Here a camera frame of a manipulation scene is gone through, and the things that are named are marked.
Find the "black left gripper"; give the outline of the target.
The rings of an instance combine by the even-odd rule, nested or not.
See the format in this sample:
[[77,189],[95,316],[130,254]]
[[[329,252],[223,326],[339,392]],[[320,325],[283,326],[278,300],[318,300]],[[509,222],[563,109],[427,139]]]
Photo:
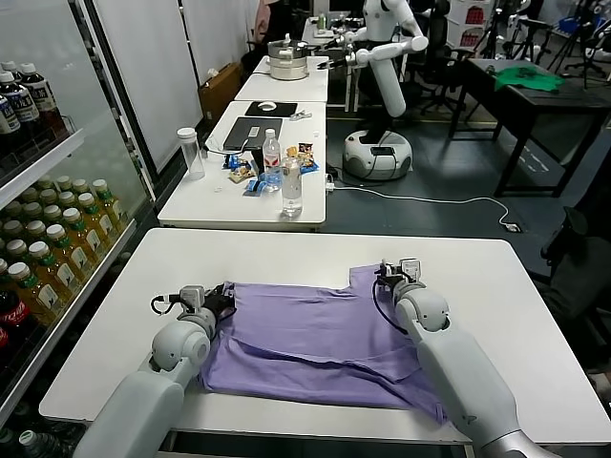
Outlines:
[[216,319],[226,319],[236,312],[235,304],[236,284],[226,281],[211,290],[204,296],[203,306],[209,309]]

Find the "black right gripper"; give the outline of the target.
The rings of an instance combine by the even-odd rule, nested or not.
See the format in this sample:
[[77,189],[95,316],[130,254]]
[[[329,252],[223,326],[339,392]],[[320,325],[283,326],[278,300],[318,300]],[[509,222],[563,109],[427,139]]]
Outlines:
[[398,283],[406,279],[406,275],[402,273],[401,266],[397,266],[387,260],[381,261],[379,270],[375,272],[375,275],[375,284],[390,292],[393,291]]

